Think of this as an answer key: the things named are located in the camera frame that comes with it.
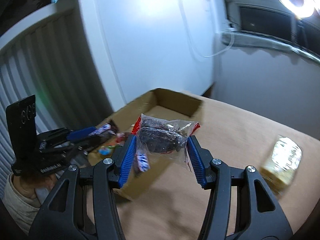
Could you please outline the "beige left sleeve forearm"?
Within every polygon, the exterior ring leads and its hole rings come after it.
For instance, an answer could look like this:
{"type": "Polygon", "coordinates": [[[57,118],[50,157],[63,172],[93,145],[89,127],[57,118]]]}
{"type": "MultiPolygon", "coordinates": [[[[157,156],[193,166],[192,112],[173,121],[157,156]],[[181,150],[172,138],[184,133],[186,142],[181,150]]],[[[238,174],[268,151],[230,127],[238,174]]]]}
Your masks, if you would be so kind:
{"type": "Polygon", "coordinates": [[[30,199],[21,195],[13,185],[13,173],[11,173],[7,177],[2,201],[16,224],[28,235],[41,207],[38,198],[30,199]]]}

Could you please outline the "left hand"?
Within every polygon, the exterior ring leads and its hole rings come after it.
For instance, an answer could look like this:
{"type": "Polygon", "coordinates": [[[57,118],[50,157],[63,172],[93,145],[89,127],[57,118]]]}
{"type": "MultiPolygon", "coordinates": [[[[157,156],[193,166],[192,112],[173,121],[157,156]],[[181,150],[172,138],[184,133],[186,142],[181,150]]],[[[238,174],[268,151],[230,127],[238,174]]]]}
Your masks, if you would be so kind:
{"type": "Polygon", "coordinates": [[[56,174],[45,177],[15,177],[14,179],[16,190],[21,195],[32,200],[37,198],[40,204],[46,200],[56,182],[56,174]]]}

